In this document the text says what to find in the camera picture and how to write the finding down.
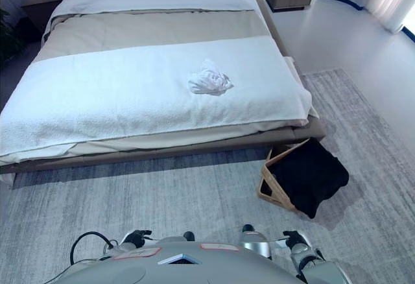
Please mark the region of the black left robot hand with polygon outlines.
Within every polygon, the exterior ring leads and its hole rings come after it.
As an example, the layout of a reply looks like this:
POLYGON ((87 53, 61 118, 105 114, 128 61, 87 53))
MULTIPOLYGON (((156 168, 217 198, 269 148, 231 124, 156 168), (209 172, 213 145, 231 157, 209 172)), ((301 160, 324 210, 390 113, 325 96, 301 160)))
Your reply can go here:
POLYGON ((150 246, 158 242, 157 239, 151 237, 151 230, 132 230, 129 231, 121 241, 122 243, 131 243, 136 248, 150 246))

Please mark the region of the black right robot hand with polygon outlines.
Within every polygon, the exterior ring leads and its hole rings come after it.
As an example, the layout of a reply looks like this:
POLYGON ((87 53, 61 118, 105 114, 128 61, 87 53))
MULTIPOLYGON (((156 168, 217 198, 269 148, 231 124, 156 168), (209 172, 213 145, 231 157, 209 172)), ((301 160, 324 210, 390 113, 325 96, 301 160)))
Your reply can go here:
POLYGON ((270 241, 270 244, 277 248, 289 248, 290 250, 297 244, 304 244, 311 247, 307 236, 298 230, 285 230, 283 231, 283 237, 270 241))

